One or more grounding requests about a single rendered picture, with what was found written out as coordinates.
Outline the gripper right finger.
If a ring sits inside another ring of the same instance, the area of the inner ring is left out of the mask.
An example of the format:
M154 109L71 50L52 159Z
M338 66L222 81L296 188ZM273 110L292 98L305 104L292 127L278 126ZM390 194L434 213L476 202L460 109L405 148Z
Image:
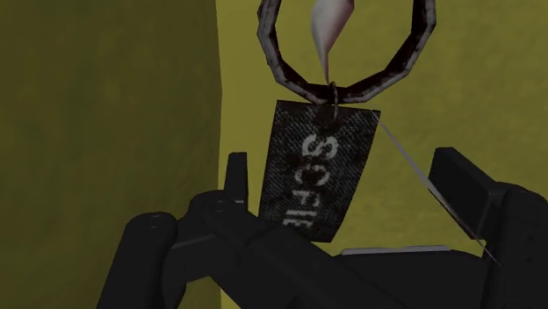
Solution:
M472 239L484 241L481 309L548 309L548 200L495 181L454 147L435 150L430 192Z

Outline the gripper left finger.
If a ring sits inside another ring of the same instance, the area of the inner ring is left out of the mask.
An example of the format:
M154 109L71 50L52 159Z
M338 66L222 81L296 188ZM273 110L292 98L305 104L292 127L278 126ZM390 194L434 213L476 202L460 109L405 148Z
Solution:
M288 280L249 249L268 230L248 210L247 155L232 153L223 189L198 194L181 219L149 212L126 224L96 309L177 309L204 277L241 309L300 309Z

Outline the yellow sofa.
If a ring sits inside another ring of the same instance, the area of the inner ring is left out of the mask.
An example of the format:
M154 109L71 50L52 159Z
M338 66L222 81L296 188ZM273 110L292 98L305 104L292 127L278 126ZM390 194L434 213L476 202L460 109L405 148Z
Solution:
M182 215L249 160L257 208L278 85L260 0L0 0L0 309L95 309L125 224ZM548 0L436 0L325 245L479 254L423 187L437 147L548 198Z

